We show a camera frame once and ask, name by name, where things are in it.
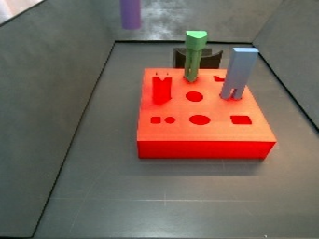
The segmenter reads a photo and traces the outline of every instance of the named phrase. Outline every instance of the rectangular hole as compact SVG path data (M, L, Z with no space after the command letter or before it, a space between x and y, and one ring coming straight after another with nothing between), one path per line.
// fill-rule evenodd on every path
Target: rectangular hole
M233 124L252 124L249 116L231 116Z

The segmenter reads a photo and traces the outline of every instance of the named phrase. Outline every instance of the circular hole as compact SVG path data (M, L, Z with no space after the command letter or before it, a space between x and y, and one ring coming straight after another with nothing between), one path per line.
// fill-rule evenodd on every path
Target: circular hole
M199 102L203 100L203 95L196 92L196 91L189 91L186 94L185 94L185 98L188 101L192 101L192 102Z
M189 118L189 121L196 125L204 125L204 124L208 124L211 122L211 119L207 116L193 115Z
M165 121L166 123L173 123L173 122L174 122L174 118L173 118L173 117L166 117L166 118L164 119L164 121Z

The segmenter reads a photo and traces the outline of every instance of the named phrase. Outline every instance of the square hole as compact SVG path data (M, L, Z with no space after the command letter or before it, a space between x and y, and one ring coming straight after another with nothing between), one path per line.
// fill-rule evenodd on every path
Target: square hole
M160 116L152 117L150 118L150 123L154 123L154 124L160 123Z

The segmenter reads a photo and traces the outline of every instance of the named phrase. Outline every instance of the green peg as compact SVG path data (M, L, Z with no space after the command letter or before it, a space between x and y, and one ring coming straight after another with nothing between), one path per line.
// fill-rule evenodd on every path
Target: green peg
M185 31L184 77L189 82L194 82L197 78L201 50L205 47L205 42L205 31Z

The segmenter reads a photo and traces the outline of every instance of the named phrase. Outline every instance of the gray surface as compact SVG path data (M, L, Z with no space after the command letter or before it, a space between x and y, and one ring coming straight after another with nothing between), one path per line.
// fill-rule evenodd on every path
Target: gray surface
M104 1L100 14L117 40L184 40L205 30L209 41L252 42L281 0L140 0L141 28L122 30L120 1Z
M287 0L253 44L319 128L319 1Z
M33 233L102 70L96 7L45 1L0 28L0 236Z
M319 237L317 132L257 59L248 85L277 138L263 162L138 160L144 67L178 44L116 44L36 238ZM221 68L233 45L224 50Z

